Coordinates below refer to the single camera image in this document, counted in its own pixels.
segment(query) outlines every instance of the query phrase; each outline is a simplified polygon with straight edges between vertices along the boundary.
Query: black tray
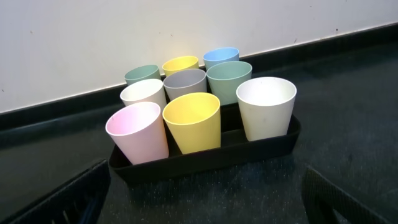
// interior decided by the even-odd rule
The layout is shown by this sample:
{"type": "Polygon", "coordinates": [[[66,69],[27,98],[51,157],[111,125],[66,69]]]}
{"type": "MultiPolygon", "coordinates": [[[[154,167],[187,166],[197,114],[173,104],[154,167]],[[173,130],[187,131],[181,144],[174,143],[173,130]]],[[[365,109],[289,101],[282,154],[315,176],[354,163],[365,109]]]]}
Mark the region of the black tray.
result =
{"type": "Polygon", "coordinates": [[[221,107],[221,148],[183,155],[165,124],[169,158],[132,165],[115,146],[109,166],[129,185],[169,179],[192,172],[288,155],[293,151],[301,125],[292,115],[285,136],[249,142],[244,134],[237,103],[221,107]]]}

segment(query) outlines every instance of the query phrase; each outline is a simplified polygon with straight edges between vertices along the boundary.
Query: black floor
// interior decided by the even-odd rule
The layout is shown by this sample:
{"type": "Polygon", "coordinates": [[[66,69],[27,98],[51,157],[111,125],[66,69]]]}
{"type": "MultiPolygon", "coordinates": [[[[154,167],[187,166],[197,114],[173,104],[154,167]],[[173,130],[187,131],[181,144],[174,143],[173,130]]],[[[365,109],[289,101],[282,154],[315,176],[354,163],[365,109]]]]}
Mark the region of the black floor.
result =
{"type": "MultiPolygon", "coordinates": [[[[98,223],[307,223],[305,165],[398,208],[398,43],[255,73],[296,84],[302,132],[283,158],[133,189],[113,172],[98,223]]],[[[0,220],[96,158],[122,104],[0,133],[0,220]]]]}

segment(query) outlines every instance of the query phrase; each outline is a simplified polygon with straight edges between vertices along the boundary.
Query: wall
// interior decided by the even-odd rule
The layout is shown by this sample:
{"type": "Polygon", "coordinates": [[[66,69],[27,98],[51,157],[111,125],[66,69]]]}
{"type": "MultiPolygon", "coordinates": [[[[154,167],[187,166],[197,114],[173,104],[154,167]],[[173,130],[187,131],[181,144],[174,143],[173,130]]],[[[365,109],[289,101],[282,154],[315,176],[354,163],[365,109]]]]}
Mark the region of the wall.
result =
{"type": "Polygon", "coordinates": [[[223,46],[255,54],[397,12],[396,0],[0,1],[0,113],[120,85],[140,65],[223,46]]]}

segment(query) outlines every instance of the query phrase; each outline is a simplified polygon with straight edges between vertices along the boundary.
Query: pastel cup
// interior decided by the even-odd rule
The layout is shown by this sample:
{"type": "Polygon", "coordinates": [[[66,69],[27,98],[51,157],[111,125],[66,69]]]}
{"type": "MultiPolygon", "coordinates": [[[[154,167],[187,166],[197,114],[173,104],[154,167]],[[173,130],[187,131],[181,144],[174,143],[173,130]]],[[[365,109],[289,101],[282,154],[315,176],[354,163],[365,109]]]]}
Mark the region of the pastel cup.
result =
{"type": "Polygon", "coordinates": [[[141,102],[110,117],[105,130],[129,161],[136,165],[169,156],[160,106],[141,102]]]}
{"type": "Polygon", "coordinates": [[[251,79],[252,66],[247,62],[223,62],[211,67],[206,75],[211,92],[216,95],[221,105],[238,102],[236,89],[251,79]]]}
{"type": "Polygon", "coordinates": [[[239,60],[239,50],[234,47],[223,47],[211,50],[203,56],[206,70],[223,62],[239,60]]]}
{"type": "Polygon", "coordinates": [[[163,110],[183,154],[221,146],[220,101],[210,93],[190,93],[171,101],[163,110]]]}
{"type": "Polygon", "coordinates": [[[164,74],[169,76],[185,69],[199,68],[199,59],[195,56],[178,57],[164,63],[162,68],[164,74]]]}
{"type": "Polygon", "coordinates": [[[206,93],[206,72],[197,68],[179,71],[166,77],[163,86],[170,100],[189,93],[206,93]]]}
{"type": "Polygon", "coordinates": [[[141,80],[125,87],[120,93],[120,99],[126,106],[138,102],[154,102],[160,106],[162,111],[166,106],[163,82],[158,79],[141,80]]]}
{"type": "Polygon", "coordinates": [[[151,78],[160,80],[160,72],[157,65],[144,65],[135,68],[124,75],[124,80],[126,81],[127,85],[151,78]]]}
{"type": "Polygon", "coordinates": [[[283,78],[262,77],[236,90],[244,132],[249,141],[287,133],[297,89],[283,78]]]}

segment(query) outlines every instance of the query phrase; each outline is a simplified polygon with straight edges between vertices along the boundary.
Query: green cup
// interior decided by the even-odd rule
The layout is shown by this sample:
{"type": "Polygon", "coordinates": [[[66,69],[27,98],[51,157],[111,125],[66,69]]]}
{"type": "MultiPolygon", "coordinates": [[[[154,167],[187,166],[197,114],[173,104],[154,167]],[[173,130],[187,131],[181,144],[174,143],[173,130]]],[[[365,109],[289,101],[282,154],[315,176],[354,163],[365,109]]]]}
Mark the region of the green cup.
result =
{"type": "Polygon", "coordinates": [[[124,75],[127,85],[131,85],[141,80],[156,78],[160,80],[159,67],[157,65],[144,65],[135,68],[124,75]]]}
{"type": "Polygon", "coordinates": [[[247,62],[223,62],[211,67],[206,75],[212,94],[220,99],[221,105],[238,102],[236,89],[251,79],[252,66],[247,62]]]}

